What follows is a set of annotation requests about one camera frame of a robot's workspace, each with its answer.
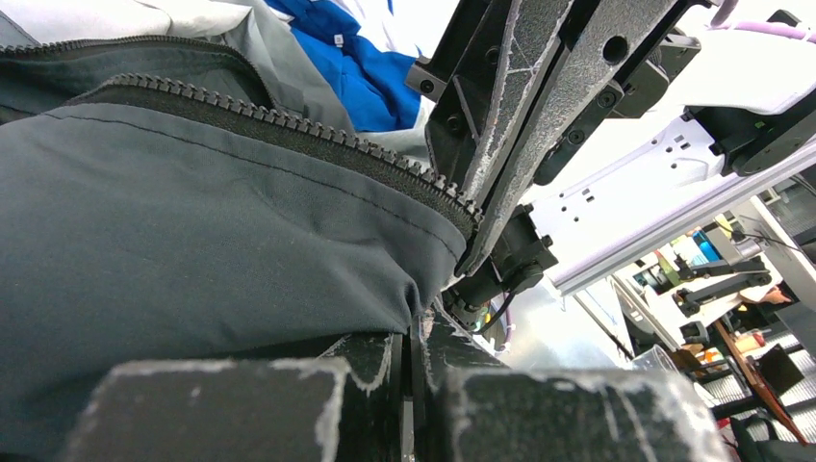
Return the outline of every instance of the zipper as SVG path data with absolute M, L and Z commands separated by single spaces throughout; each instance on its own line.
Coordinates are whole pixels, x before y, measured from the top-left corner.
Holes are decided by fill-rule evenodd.
M 437 211 L 468 241 L 482 220 L 473 202 L 434 169 L 423 170 L 420 163 L 393 150 L 297 115 L 139 74 L 115 76 L 65 105 L 88 103 L 121 104 L 180 116 L 354 170 Z
M 235 48 L 222 45 L 219 43 L 210 43 L 204 40 L 197 40 L 193 38 L 181 38 L 171 36 L 136 36 L 116 39 L 83 39 L 61 41 L 58 43 L 46 43 L 43 45 L 19 45 L 19 46 L 0 46 L 0 56 L 18 60 L 49 60 L 53 58 L 60 58 L 64 60 L 76 59 L 86 56 L 88 53 L 98 53 L 108 51 L 107 48 L 114 48 L 121 45 L 132 46 L 151 46 L 156 43 L 180 45 L 189 48 L 195 48 L 202 51 L 216 52 L 228 55 L 230 58 L 238 61 L 250 77 L 256 79 L 259 85 L 264 89 L 268 101 L 259 101 L 261 105 L 269 105 L 275 107 L 277 101 L 272 91 L 267 86 L 266 81 L 261 77 L 258 67 L 246 58 L 240 51 Z

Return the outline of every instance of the gray fabric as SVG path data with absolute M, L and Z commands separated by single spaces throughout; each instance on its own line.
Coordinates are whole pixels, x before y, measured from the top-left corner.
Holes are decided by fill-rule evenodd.
M 428 144 L 425 140 L 424 125 L 393 132 L 367 132 L 361 136 L 419 162 L 426 168 L 431 165 Z
M 202 39 L 229 45 L 249 59 L 281 109 L 354 133 L 351 119 L 340 99 L 303 52 L 289 27 L 262 0 L 222 1 L 250 6 L 252 12 L 233 31 Z M 0 46 L 37 44 L 32 38 L 22 41 L 25 33 L 4 18 L 0 12 Z M 235 74 L 227 75 L 226 69 L 208 66 L 212 60 L 202 55 L 171 46 L 154 46 L 149 49 L 112 50 L 93 59 L 38 65 L 28 63 L 22 67 L 22 64 L 0 61 L 0 68 L 9 71 L 0 73 L 0 88 L 19 86 L 20 81 L 30 85 L 32 78 L 47 83 L 45 89 L 27 88 L 25 92 L 16 94 L 3 91 L 0 93 L 0 107 L 39 114 L 121 73 L 159 75 L 253 101 L 246 93 L 246 85 L 236 85 Z M 34 90 L 38 91 L 38 97 L 32 97 Z M 15 96 L 15 101 L 8 100 L 11 96 Z
M 17 23 L 0 12 L 0 46 L 39 45 Z
M 289 26 L 278 19 L 263 0 L 219 1 L 252 7 L 246 21 L 225 34 L 224 39 L 274 85 L 273 91 L 284 107 L 315 122 L 354 133 L 340 99 L 303 52 Z
M 0 106 L 29 114 L 50 111 L 123 73 L 180 80 L 244 101 L 257 101 L 256 95 L 266 94 L 260 82 L 235 70 L 241 67 L 234 58 L 174 44 L 117 47 L 71 60 L 25 61 L 0 56 L 0 68 L 8 70 L 0 72 Z
M 365 176 L 172 115 L 65 107 L 0 145 L 0 452 L 53 456 L 127 360 L 405 333 L 465 250 Z

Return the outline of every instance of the bolt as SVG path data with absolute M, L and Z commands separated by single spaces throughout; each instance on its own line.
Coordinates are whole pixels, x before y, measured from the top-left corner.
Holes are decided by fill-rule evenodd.
M 447 118 L 447 128 L 453 133 L 462 129 L 462 120 L 459 115 L 454 114 Z
M 434 90 L 434 85 L 433 85 L 433 82 L 431 82 L 430 80 L 423 80 L 423 81 L 420 83 L 420 90 L 421 90 L 423 93 L 430 93 L 430 92 L 433 92 L 433 90 Z
M 612 91 L 605 91 L 598 96 L 598 105 L 602 108 L 611 108 L 618 102 L 618 97 Z
M 586 140 L 586 135 L 581 130 L 572 130 L 569 135 L 567 135 L 567 140 L 572 144 L 581 144 Z
M 491 46 L 487 53 L 485 53 L 485 61 L 489 65 L 496 65 L 498 64 L 498 47 Z

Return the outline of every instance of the zipper teeth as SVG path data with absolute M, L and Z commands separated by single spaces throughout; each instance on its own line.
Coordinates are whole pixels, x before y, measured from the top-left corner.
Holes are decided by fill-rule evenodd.
M 180 95 L 202 103 L 218 106 L 221 109 L 231 111 L 241 116 L 251 117 L 255 120 L 270 123 L 278 127 L 285 127 L 302 133 L 305 136 L 340 144 L 360 154 L 371 156 L 377 162 L 392 167 L 398 174 L 442 197 L 447 204 L 459 208 L 468 215 L 475 226 L 478 226 L 482 220 L 481 211 L 474 206 L 473 201 L 466 200 L 464 194 L 458 191 L 457 185 L 455 183 L 448 183 L 444 175 L 437 175 L 433 168 L 422 171 L 422 165 L 419 162 L 412 163 L 410 159 L 398 155 L 391 149 L 384 149 L 379 144 L 361 139 L 356 135 L 349 135 L 345 130 L 336 130 L 308 118 L 290 115 L 274 109 L 267 109 L 252 103 L 246 103 L 231 96 L 221 95 L 217 91 L 207 91 L 206 89 L 197 88 L 190 84 L 140 74 L 117 75 L 102 84 L 97 90 L 86 93 L 84 96 L 91 96 L 94 93 L 104 90 L 104 88 L 108 86 L 139 87 L 146 90 L 163 91 Z
M 173 36 L 133 36 L 133 37 L 123 37 L 123 38 L 115 38 L 115 39 L 82 39 L 82 40 L 70 40 L 70 41 L 61 41 L 57 43 L 45 43 L 41 45 L 15 45 L 15 46 L 0 46 L 0 54 L 10 56 L 13 58 L 34 58 L 40 56 L 46 56 L 49 54 L 54 53 L 66 53 L 70 51 L 82 50 L 85 48 L 92 48 L 95 46 L 106 46 L 106 45 L 126 45 L 126 44 L 134 44 L 134 43 L 142 43 L 142 42 L 149 42 L 149 41 L 160 41 L 164 43 L 181 43 L 190 46 L 198 46 L 198 47 L 210 47 L 215 50 L 221 51 L 226 53 L 235 59 L 242 62 L 248 66 L 252 71 L 255 73 L 255 77 L 258 79 L 259 82 L 264 86 L 264 90 L 267 92 L 267 97 L 272 104 L 277 104 L 272 92 L 267 87 L 267 83 L 261 77 L 261 72 L 258 70 L 258 66 L 253 64 L 250 60 L 246 58 L 240 51 L 236 50 L 235 48 L 224 45 L 221 43 L 212 43 L 209 41 L 204 40 L 196 40 L 193 38 L 182 38 L 182 37 L 173 37 Z

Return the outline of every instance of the seam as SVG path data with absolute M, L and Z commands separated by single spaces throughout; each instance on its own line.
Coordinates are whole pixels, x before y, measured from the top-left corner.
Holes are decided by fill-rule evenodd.
M 350 197 L 354 197 L 354 198 L 356 198 L 358 200 L 361 200 L 361 201 L 369 204 L 370 206 L 373 206 L 373 207 L 375 207 L 375 208 L 377 208 L 379 210 L 382 210 L 383 212 L 388 213 L 392 217 L 398 218 L 399 220 L 403 221 L 404 223 L 410 225 L 411 227 L 417 228 L 420 231 L 422 231 L 423 233 L 435 238 L 437 241 L 439 241 L 442 245 L 445 246 L 445 249 L 447 249 L 447 252 L 450 253 L 450 256 L 453 257 L 454 260 L 457 260 L 456 252 L 454 252 L 453 249 L 451 249 L 450 246 L 445 242 L 445 240 L 442 239 L 442 237 L 440 237 L 436 233 L 434 233 L 434 232 L 432 232 L 432 231 L 430 231 L 428 229 L 425 229 L 422 226 L 419 226 L 418 224 L 414 223 L 410 219 L 408 219 L 406 217 L 403 217 L 402 215 L 392 211 L 391 209 L 383 207 L 382 205 L 377 204 L 376 202 L 373 202 L 373 201 L 371 201 L 369 199 L 366 199 L 365 197 L 361 197 L 361 196 L 359 196 L 357 194 L 354 194 L 353 192 L 344 190 L 343 188 L 340 188 L 340 187 L 337 187 L 337 186 L 334 186 L 334 185 L 330 185 L 330 184 L 327 184 L 327 183 L 323 183 L 323 182 L 321 182 L 321 181 L 319 181 L 319 180 L 317 180 L 315 178 L 310 178 L 310 177 L 305 176 L 305 175 L 303 175 L 301 173 L 298 173 L 298 172 L 295 172 L 295 171 L 292 171 L 292 170 L 289 170 L 289 169 L 286 169 L 286 168 L 270 166 L 270 165 L 264 164 L 262 162 L 258 162 L 258 161 L 254 161 L 254 160 L 250 160 L 250 159 L 245 159 L 244 157 L 241 157 L 241 156 L 239 156 L 237 154 L 234 154 L 232 152 L 225 151 L 225 150 L 222 150 L 222 149 L 218 149 L 218 148 L 215 148 L 215 147 L 212 147 L 212 146 L 208 146 L 207 144 L 204 144 L 204 143 L 199 142 L 199 141 L 188 140 L 188 139 L 178 137 L 178 136 L 175 136 L 175 135 L 170 135 L 168 133 L 165 133 L 165 132 L 162 132 L 162 131 L 159 131 L 159 130 L 142 127 L 142 126 L 139 126 L 137 124 L 134 124 L 134 123 L 131 123 L 131 122 L 125 122 L 125 121 L 122 121 L 122 120 L 106 120 L 106 119 L 102 119 L 102 118 L 82 117 L 82 116 L 77 116 L 77 115 L 66 115 L 66 116 L 63 116 L 63 117 L 59 117 L 59 116 L 56 116 L 56 115 L 53 115 L 53 114 L 42 114 L 42 116 L 48 116 L 48 117 L 51 117 L 51 118 L 55 118 L 57 120 L 65 120 L 67 118 L 74 118 L 74 119 L 77 119 L 77 120 L 89 120 L 89 121 L 101 122 L 101 123 L 114 123 L 114 124 L 126 125 L 126 126 L 136 128 L 138 130 L 142 130 L 142 131 L 145 131 L 145 132 L 148 132 L 148 133 L 153 133 L 153 134 L 156 134 L 156 135 L 162 135 L 162 136 L 165 136 L 165 137 L 177 140 L 177 141 L 185 142 L 187 144 L 192 144 L 192 145 L 195 145 L 195 146 L 210 149 L 210 150 L 215 151 L 217 153 L 229 156 L 229 157 L 231 157 L 233 159 L 238 159 L 238 160 L 248 162 L 250 164 L 254 164 L 254 165 L 257 165 L 257 166 L 261 166 L 261 167 L 272 168 L 272 169 L 275 169 L 275 170 L 278 170 L 278 171 L 282 171 L 284 173 L 289 173 L 292 176 L 296 176 L 296 177 L 301 178 L 303 180 L 306 180 L 306 181 L 309 181 L 309 182 L 324 186 L 325 188 L 329 188 L 329 189 L 332 189 L 332 190 L 339 191 L 341 193 L 345 193 L 346 195 L 348 195 Z
M 233 58 L 232 56 L 230 56 L 230 55 L 228 55 L 226 53 L 218 54 L 218 56 L 228 58 L 230 60 L 230 64 L 235 64 L 235 66 L 231 66 L 231 65 L 226 66 L 226 68 L 228 70 L 230 70 L 230 71 L 237 70 L 236 67 L 242 67 L 241 66 L 242 63 L 240 61 L 236 60 L 235 58 Z M 127 62 L 111 63 L 111 64 L 105 64 L 105 65 L 95 65 L 90 70 L 87 70 L 87 71 L 74 71 L 73 72 L 74 75 L 69 75 L 69 76 L 64 75 L 64 70 L 63 69 L 58 69 L 58 68 L 54 69 L 54 68 L 50 68 L 50 67 L 42 68 L 42 69 L 34 69 L 34 70 L 31 70 L 30 72 L 34 73 L 34 74 L 37 74 L 37 75 L 45 75 L 45 76 L 57 75 L 59 77 L 62 77 L 60 79 L 60 81 L 62 81 L 62 82 L 73 82 L 73 81 L 86 79 L 88 76 L 90 76 L 92 74 L 98 74 L 99 72 L 101 72 L 103 70 L 113 69 L 113 68 L 117 68 L 117 67 L 123 67 L 124 65 L 133 65 L 133 64 L 141 64 L 141 63 L 153 64 L 152 68 L 148 72 L 151 72 L 151 73 L 154 73 L 154 74 L 160 73 L 162 70 L 165 70 L 166 68 L 163 67 L 163 65 L 166 65 L 166 64 L 170 64 L 170 68 L 174 68 L 174 69 L 178 68 L 180 66 L 183 66 L 183 68 L 185 70 L 189 69 L 191 72 L 201 72 L 201 71 L 204 71 L 204 70 L 213 70 L 213 66 L 214 66 L 214 63 L 212 61 L 205 62 L 203 60 L 196 60 L 196 59 L 190 59 L 190 58 L 178 59 L 178 58 L 170 58 L 170 57 L 167 57 L 167 58 L 148 57 L 148 58 L 141 58 L 141 59 L 138 59 L 138 60 L 130 60 L 130 61 L 127 61 Z M 103 77 L 101 80 L 104 81 L 104 80 L 109 79 L 110 77 L 113 77 L 113 75 L 109 75 L 108 77 Z

